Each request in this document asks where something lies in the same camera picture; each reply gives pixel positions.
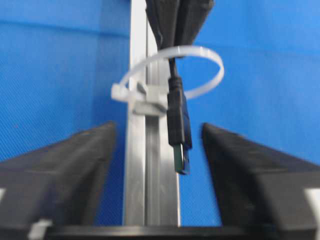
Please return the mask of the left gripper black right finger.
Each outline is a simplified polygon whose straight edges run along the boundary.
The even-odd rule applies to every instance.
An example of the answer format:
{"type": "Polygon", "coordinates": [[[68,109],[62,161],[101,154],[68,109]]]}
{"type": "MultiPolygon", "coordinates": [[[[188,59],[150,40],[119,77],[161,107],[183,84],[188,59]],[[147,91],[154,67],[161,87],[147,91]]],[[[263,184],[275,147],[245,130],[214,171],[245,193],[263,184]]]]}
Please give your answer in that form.
{"type": "Polygon", "coordinates": [[[201,138],[224,226],[279,240],[319,239],[308,195],[320,188],[317,164],[209,123],[201,138]]]}

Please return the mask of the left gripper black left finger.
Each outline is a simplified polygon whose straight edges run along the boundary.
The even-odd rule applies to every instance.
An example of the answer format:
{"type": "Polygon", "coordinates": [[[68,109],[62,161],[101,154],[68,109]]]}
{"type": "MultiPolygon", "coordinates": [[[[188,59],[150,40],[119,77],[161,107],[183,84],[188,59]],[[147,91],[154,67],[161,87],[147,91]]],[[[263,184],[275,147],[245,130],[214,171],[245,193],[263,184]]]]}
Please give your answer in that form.
{"type": "Polygon", "coordinates": [[[113,157],[109,121],[0,164],[0,237],[28,240],[32,226],[92,226],[113,157]]]}

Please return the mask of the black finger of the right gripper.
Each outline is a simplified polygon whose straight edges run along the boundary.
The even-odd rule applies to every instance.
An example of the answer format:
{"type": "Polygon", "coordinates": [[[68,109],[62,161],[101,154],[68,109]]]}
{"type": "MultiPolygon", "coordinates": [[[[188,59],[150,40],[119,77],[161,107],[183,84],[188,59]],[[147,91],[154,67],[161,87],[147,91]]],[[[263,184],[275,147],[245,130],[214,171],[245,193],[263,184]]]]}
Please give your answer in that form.
{"type": "Polygon", "coordinates": [[[214,0],[181,0],[176,23],[176,45],[192,45],[215,5],[214,0]]]}
{"type": "Polygon", "coordinates": [[[157,50],[175,44],[179,0],[146,0],[146,15],[153,32],[157,50]]]}

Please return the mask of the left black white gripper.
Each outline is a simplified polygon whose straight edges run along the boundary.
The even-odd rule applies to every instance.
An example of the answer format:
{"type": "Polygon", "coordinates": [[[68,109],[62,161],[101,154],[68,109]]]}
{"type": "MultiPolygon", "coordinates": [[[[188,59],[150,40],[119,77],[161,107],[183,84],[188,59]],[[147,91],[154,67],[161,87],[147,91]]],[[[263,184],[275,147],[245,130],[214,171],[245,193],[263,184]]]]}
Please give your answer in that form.
{"type": "Polygon", "coordinates": [[[54,226],[48,220],[31,225],[28,240],[249,240],[239,227],[54,226]]]}

